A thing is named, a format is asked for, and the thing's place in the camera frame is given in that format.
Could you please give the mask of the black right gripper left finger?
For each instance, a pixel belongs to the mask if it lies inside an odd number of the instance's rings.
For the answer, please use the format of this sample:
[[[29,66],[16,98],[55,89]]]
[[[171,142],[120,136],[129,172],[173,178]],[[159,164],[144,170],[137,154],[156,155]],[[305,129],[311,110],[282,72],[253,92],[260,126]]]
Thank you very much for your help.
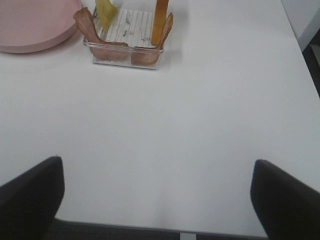
[[[65,193],[62,158],[52,156],[0,187],[0,238],[40,240]]]

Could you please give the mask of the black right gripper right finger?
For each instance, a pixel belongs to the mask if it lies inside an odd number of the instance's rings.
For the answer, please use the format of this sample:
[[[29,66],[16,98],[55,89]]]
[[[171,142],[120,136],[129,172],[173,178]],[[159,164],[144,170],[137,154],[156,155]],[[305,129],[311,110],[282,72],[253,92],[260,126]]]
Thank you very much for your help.
[[[270,240],[318,240],[320,194],[273,163],[254,163],[250,198]]]

